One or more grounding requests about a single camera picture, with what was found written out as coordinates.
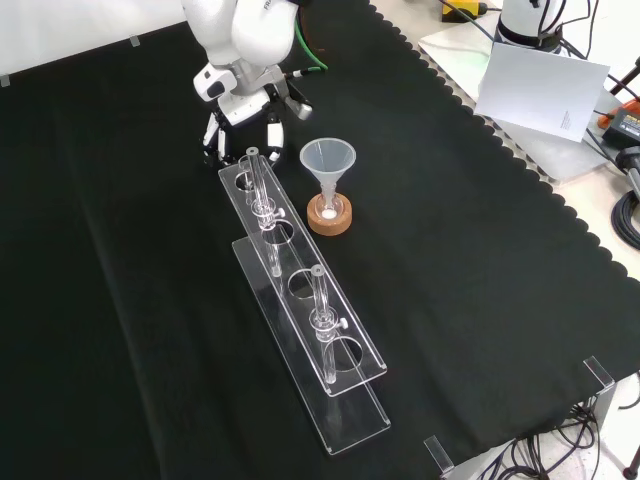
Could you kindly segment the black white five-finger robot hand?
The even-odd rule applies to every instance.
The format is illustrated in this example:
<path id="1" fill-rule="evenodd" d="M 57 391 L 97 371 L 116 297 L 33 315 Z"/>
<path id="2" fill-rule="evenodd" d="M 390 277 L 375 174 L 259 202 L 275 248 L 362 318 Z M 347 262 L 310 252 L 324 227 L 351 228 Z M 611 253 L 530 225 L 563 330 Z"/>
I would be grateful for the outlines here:
<path id="1" fill-rule="evenodd" d="M 309 100 L 289 81 L 284 83 L 284 91 L 274 84 L 267 84 L 256 93 L 249 95 L 223 94 L 213 101 L 212 112 L 202 140 L 202 150 L 206 163 L 217 160 L 223 166 L 237 163 L 231 149 L 232 134 L 241 127 L 259 120 L 266 120 L 266 159 L 275 165 L 284 148 L 285 130 L 276 104 L 288 107 L 301 121 L 307 120 L 313 106 Z"/>

